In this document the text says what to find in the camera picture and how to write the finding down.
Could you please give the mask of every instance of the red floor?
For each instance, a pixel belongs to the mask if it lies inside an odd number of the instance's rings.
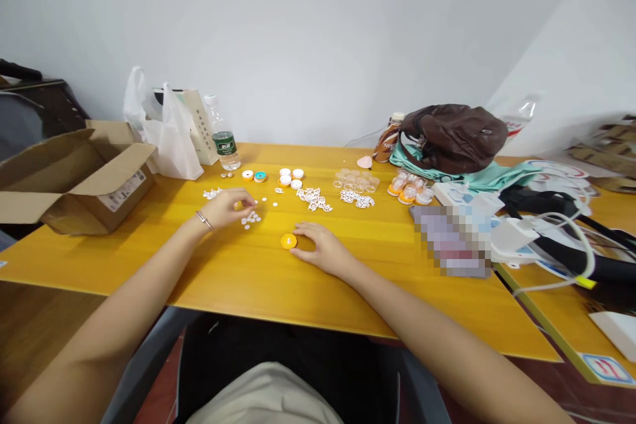
[[[179,337],[139,411],[135,424],[169,424],[175,417],[177,369],[183,346]],[[636,424],[636,390],[589,384],[569,362],[553,364],[510,358],[526,375],[542,387],[565,410],[614,424]],[[444,393],[454,424],[479,423],[448,394]],[[574,418],[577,423],[586,423]]]

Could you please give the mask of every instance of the hand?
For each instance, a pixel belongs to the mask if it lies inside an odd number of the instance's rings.
[[[234,210],[234,204],[241,202],[244,209]],[[256,209],[254,198],[242,187],[224,189],[201,208],[201,214],[215,229],[220,229],[234,221],[247,218]]]
[[[357,270],[364,267],[349,252],[336,236],[322,225],[311,222],[302,222],[296,224],[297,229],[293,231],[294,235],[304,235],[313,240],[316,244],[316,250],[308,252],[293,248],[290,252],[310,264],[335,275],[344,281],[347,281]]]

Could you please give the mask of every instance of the white wall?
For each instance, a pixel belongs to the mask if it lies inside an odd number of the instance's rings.
[[[121,118],[138,64],[219,95],[238,140],[342,145],[392,111],[487,103],[561,1],[0,0],[0,55],[95,118]]]
[[[537,116],[502,154],[564,148],[636,113],[636,0],[564,0],[491,106],[544,89]]]

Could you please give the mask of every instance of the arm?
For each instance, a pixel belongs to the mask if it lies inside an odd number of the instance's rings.
[[[294,233],[316,244],[291,253],[354,288],[439,383],[489,423],[572,423],[571,418],[510,361],[433,306],[357,261],[325,227],[302,223]]]
[[[246,206],[235,211],[235,202]],[[218,229],[254,209],[228,189],[201,209]],[[198,216],[175,234],[79,328],[7,415],[9,423],[98,423],[133,352],[161,312],[194,248],[209,233]]]

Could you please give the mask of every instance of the white plastic bag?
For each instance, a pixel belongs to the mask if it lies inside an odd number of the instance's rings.
[[[195,180],[203,173],[190,139],[192,117],[168,83],[164,83],[161,106],[154,92],[146,86],[144,70],[135,66],[124,95],[124,118],[143,142],[157,146],[153,159],[159,174]]]

